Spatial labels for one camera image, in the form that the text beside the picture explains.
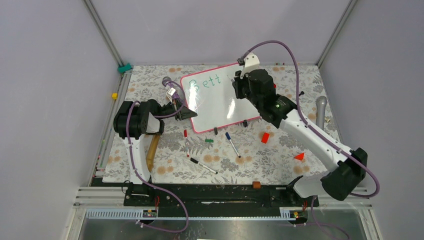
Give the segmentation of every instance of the green block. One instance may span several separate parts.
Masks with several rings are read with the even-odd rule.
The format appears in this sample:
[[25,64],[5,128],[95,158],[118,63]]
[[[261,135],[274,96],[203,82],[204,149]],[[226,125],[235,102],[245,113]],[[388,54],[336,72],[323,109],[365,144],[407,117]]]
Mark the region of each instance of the green block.
[[131,64],[127,63],[125,66],[118,67],[118,72],[120,74],[123,74],[123,73],[125,73],[126,71],[128,71],[128,70],[130,70],[132,68],[133,67],[131,66]]

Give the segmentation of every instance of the gray wall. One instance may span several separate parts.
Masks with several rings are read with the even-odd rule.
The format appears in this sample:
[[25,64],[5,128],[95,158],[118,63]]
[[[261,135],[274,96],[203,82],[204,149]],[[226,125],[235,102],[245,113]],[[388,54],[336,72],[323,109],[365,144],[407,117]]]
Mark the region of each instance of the gray wall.
[[344,142],[381,183],[372,204],[388,240],[423,237],[423,13],[423,0],[359,1],[321,68]]
[[0,235],[57,240],[94,163],[117,65],[81,0],[2,1]]
[[[92,0],[124,61],[234,63],[265,40],[285,42],[315,64],[349,0]],[[291,63],[283,48],[255,51],[263,63]]]

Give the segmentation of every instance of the blue marker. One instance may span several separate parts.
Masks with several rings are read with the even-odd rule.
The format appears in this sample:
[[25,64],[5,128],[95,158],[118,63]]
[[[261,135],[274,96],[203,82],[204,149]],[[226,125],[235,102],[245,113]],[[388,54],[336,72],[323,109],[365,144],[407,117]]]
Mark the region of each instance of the blue marker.
[[231,144],[232,148],[234,149],[235,153],[237,154],[238,158],[241,158],[242,156],[240,156],[239,152],[237,151],[236,146],[234,146],[233,141],[231,141],[231,137],[228,134],[228,132],[225,133],[226,138],[229,140],[229,143]]

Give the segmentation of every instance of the black wire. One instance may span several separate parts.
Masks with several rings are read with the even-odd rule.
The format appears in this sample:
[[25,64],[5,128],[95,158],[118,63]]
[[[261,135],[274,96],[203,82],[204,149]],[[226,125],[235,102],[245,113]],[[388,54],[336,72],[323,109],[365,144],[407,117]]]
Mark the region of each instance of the black wire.
[[120,190],[122,191],[122,193],[123,193],[123,194],[125,194],[125,192],[124,192],[124,187],[125,187],[125,183],[126,183],[126,182],[131,183],[131,182],[130,182],[130,180],[125,180],[125,181],[123,181],[122,186],[120,186]]

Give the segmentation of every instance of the floral tablecloth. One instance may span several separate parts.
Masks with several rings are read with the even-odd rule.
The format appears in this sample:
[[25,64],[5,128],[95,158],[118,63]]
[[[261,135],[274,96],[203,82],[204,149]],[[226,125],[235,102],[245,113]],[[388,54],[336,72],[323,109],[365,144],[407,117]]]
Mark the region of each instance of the floral tablecloth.
[[[171,77],[176,82],[184,75],[211,69],[213,65],[141,65],[135,66],[125,96],[126,101],[156,99],[160,104],[168,103],[162,78]],[[262,66],[273,77],[276,91],[295,101],[296,74],[294,66]],[[319,96],[325,96],[317,66],[300,65],[300,106],[304,114],[315,121],[316,104]],[[330,107],[325,111],[324,130],[339,139]],[[260,181],[265,185],[288,184],[299,175],[311,175],[326,170],[324,165],[295,138],[276,129],[270,123],[256,119],[248,127],[231,125],[214,132],[196,134],[189,119],[176,121],[164,119],[165,130],[160,138],[154,168],[151,173],[154,183],[175,184],[251,184]],[[213,174],[190,161],[185,152],[184,129],[188,131],[190,157],[210,168]],[[225,137],[229,132],[242,158],[238,158]],[[261,142],[264,133],[269,133],[267,144]],[[145,149],[151,137],[145,137]],[[294,156],[304,153],[302,161]],[[128,156],[122,139],[115,134],[110,155],[103,175],[103,182],[122,183],[130,178]]]

